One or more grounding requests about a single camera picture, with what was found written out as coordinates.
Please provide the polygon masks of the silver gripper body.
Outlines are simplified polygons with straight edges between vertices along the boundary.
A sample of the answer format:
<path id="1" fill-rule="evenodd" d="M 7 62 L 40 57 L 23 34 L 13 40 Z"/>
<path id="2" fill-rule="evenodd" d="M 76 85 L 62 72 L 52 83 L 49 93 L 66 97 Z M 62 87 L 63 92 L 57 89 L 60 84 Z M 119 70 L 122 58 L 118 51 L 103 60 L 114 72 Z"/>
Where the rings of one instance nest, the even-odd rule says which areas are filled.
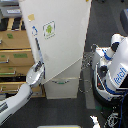
<path id="1" fill-rule="evenodd" d="M 31 87 L 37 87 L 41 83 L 41 70 L 34 72 L 33 69 L 30 69 L 26 76 L 26 82 Z"/>

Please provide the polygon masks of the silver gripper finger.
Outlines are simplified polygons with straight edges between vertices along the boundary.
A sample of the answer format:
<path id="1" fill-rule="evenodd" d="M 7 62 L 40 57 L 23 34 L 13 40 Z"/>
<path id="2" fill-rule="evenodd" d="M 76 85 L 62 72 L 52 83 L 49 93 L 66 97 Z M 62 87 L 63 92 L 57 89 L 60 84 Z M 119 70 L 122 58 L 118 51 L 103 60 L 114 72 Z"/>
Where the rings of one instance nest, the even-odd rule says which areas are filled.
<path id="1" fill-rule="evenodd" d="M 34 72 L 37 72 L 38 70 L 40 70 L 42 65 L 43 65 L 43 63 L 41 61 L 36 63 L 35 66 L 34 66 Z"/>
<path id="2" fill-rule="evenodd" d="M 41 79 L 42 78 L 45 79 L 45 66 L 42 65 L 40 70 L 41 70 Z"/>

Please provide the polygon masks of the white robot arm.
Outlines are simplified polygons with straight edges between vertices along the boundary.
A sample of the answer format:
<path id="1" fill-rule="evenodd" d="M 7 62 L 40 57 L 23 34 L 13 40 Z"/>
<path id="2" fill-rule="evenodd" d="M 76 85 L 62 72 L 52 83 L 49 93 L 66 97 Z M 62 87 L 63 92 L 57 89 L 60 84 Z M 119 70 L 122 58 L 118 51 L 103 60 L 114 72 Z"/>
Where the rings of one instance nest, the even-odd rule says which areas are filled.
<path id="1" fill-rule="evenodd" d="M 21 85 L 18 93 L 0 101 L 0 126 L 30 100 L 33 94 L 32 89 L 41 83 L 44 72 L 45 67 L 43 62 L 34 64 L 29 69 L 26 82 Z"/>

